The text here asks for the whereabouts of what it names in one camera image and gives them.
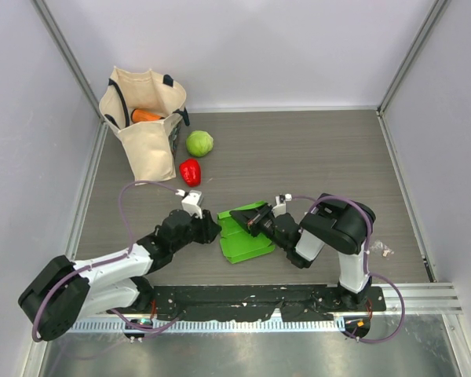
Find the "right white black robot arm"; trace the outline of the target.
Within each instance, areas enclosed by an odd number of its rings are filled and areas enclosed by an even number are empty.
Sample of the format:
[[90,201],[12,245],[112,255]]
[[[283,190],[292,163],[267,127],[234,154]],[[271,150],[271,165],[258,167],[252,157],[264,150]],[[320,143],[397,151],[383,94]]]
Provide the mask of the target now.
[[338,298],[343,307],[355,310],[367,304],[372,278],[367,252],[376,216],[372,209],[341,196],[323,193],[299,221],[287,212],[291,194],[276,197],[276,203],[252,205],[229,211],[229,216],[253,238],[264,236],[285,251],[299,269],[312,265],[321,250],[338,253],[340,276]]

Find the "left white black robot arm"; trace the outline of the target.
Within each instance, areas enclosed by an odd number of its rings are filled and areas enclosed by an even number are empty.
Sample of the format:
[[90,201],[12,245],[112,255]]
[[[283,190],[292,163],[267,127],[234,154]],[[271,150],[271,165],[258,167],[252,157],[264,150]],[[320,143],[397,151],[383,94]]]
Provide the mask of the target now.
[[18,299],[32,323],[33,340],[53,341],[76,320],[110,309],[145,312],[151,288],[138,280],[171,263],[191,243],[213,243],[220,232],[208,210],[200,216],[173,210],[152,233],[123,251],[74,262],[64,255],[51,259]]

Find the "green paper box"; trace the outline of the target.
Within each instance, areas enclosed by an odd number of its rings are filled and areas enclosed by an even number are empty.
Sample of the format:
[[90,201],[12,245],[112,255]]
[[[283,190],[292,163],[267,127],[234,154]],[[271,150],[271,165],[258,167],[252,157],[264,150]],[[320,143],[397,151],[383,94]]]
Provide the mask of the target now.
[[217,223],[221,227],[220,245],[222,254],[232,264],[244,262],[270,254],[275,245],[266,236],[252,237],[230,215],[230,210],[217,214]]

